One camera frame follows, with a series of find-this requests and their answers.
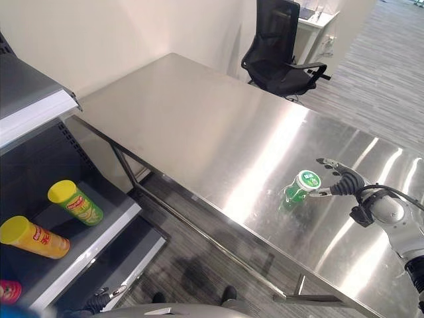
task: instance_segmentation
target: person's foot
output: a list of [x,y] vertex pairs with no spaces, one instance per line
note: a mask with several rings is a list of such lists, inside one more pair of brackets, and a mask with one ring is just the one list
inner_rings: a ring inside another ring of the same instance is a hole
[[162,294],[160,291],[154,294],[152,298],[152,303],[166,303],[166,298],[164,294]]
[[221,298],[221,305],[230,299],[237,299],[237,290],[228,285],[224,290],[223,297]]

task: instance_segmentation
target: green cap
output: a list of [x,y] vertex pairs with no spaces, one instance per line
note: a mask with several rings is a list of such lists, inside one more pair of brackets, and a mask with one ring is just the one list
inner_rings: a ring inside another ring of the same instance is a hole
[[310,170],[302,170],[299,172],[296,176],[296,183],[306,192],[310,192],[321,187],[321,179],[319,179],[319,176],[315,172]]

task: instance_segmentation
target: yellow can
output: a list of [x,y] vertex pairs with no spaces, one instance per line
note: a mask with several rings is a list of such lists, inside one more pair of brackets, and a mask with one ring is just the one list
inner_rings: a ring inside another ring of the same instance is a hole
[[70,249],[69,240],[31,223],[26,217],[11,217],[0,227],[0,242],[49,258],[61,258]]
[[88,226],[98,224],[103,218],[103,211],[70,180],[56,182],[47,197]]

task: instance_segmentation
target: chair backrest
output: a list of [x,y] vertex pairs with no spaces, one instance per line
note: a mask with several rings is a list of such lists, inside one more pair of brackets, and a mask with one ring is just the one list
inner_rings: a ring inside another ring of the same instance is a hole
[[299,11],[293,1],[256,0],[256,34],[242,67],[257,60],[291,64]]

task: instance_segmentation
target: yellow lid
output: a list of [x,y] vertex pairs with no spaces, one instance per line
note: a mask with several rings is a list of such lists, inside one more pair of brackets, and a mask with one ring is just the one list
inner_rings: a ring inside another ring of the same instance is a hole
[[17,241],[29,227],[29,221],[22,215],[11,217],[0,227],[0,242],[12,244]]
[[77,186],[71,180],[56,182],[48,190],[47,197],[53,203],[62,203],[77,191]]

